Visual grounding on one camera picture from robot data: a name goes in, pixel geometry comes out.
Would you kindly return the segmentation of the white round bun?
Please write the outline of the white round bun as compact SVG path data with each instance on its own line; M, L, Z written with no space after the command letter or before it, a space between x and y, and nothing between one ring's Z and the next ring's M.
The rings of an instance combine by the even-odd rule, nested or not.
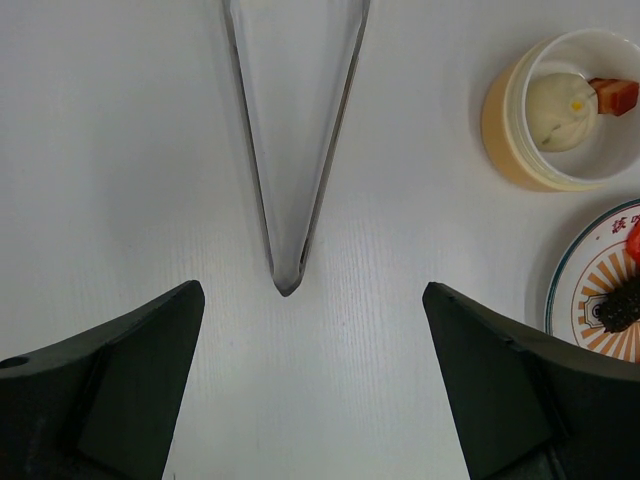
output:
M553 73L531 81L525 100L530 136L539 151L559 153L576 148L598 122L598 99L584 77Z

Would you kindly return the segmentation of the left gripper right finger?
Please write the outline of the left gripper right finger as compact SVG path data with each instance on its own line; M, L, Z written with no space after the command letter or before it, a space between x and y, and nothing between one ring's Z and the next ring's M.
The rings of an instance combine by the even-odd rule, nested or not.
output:
M471 478L638 478L638 365L442 283L429 283L422 302Z

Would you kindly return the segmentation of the braised pork belly cube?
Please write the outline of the braised pork belly cube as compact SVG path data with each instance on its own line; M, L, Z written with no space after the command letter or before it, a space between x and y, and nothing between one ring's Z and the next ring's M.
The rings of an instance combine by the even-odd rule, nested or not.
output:
M636 81L593 78L588 83L596 93L599 114L619 117L637 105L639 83Z

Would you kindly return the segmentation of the patterned round plate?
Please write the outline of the patterned round plate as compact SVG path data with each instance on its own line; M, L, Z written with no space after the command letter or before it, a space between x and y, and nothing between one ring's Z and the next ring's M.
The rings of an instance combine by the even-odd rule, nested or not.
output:
M544 308L544 331L583 349L630 363L639 362L639 323L607 332L600 304L639 275L626 251L639 221L639 201L623 202L586 225L569 244L552 275Z

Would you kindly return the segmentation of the red pepper slice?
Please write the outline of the red pepper slice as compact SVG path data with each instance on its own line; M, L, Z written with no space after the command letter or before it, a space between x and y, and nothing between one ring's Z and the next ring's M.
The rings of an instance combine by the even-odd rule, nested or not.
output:
M629 233L625 251L629 257L637 264L640 265L640 222L637 221L634 224L633 229Z

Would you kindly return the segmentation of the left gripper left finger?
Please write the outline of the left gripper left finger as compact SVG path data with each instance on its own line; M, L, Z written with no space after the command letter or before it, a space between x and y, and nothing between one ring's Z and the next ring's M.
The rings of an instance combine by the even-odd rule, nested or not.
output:
M1 362L4 479L159 479L204 315L187 281Z

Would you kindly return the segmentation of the round beige lunch container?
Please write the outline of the round beige lunch container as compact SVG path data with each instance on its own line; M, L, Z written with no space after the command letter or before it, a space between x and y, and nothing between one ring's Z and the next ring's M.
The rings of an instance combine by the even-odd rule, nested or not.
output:
M481 136L497 170L521 188L581 192L624 173L639 158L639 96L634 109L616 117L598 113L591 135L574 149L539 151L525 115L528 86L538 77L573 73L639 83L639 48L619 34L582 29L545 39L504 69L482 107Z

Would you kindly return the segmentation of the metal food tongs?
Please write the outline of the metal food tongs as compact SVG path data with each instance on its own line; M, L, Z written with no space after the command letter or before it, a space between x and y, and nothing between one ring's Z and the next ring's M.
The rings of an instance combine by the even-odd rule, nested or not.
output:
M306 269L370 4L226 1L222 11L265 254L288 297Z

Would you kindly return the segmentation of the dark sea cucumber piece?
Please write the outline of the dark sea cucumber piece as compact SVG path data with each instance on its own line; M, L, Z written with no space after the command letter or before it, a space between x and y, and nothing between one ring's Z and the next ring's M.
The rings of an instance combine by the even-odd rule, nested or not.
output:
M611 292L599 307L604 330L619 333L639 320L639 278L634 277Z

